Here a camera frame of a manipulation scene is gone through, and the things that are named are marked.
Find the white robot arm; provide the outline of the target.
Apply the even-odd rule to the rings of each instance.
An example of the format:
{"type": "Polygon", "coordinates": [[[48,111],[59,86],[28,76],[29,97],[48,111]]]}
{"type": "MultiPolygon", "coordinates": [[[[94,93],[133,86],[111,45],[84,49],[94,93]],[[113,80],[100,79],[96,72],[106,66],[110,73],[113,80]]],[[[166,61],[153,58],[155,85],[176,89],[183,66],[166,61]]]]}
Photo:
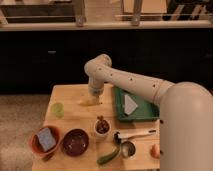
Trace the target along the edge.
{"type": "Polygon", "coordinates": [[[159,107],[160,171],[213,171],[213,94],[205,87],[114,69],[106,54],[84,71],[94,96],[109,82],[159,107]]]}

